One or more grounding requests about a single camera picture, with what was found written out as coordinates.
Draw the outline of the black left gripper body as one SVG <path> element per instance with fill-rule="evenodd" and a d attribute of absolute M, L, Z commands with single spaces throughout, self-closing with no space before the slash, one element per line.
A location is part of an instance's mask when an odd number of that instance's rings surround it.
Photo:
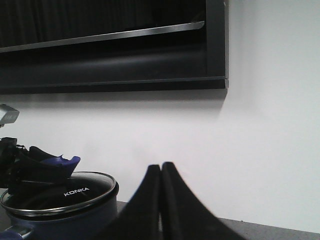
<path fill-rule="evenodd" d="M 17 145 L 18 139 L 3 137 L 0 139 L 0 187 L 9 188 L 17 178 L 15 163 L 19 150 L 24 146 Z"/>

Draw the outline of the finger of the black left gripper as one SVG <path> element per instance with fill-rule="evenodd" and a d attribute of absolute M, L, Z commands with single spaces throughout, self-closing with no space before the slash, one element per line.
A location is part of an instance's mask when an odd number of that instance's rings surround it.
<path fill-rule="evenodd" d="M 61 163 L 61 156 L 49 154 L 36 146 L 31 146 L 28 151 L 28 157 L 40 163 Z"/>
<path fill-rule="evenodd" d="M 15 162 L 16 181 L 8 188 L 12 195 L 26 189 L 61 184 L 73 173 L 73 160 L 62 156 L 61 162 L 37 162 L 28 157 L 29 152 L 19 152 Z"/>

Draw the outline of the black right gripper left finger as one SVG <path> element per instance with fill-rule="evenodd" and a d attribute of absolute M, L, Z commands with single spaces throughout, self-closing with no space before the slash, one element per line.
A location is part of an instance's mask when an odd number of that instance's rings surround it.
<path fill-rule="evenodd" d="M 149 165 L 138 189 L 117 218 L 95 240 L 158 240 L 161 170 Z"/>

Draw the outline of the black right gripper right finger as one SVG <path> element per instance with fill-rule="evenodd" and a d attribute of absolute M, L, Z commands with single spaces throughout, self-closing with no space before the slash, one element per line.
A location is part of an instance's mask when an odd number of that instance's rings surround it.
<path fill-rule="evenodd" d="M 194 195 L 172 162 L 161 171 L 161 221 L 165 240 L 243 240 Z"/>

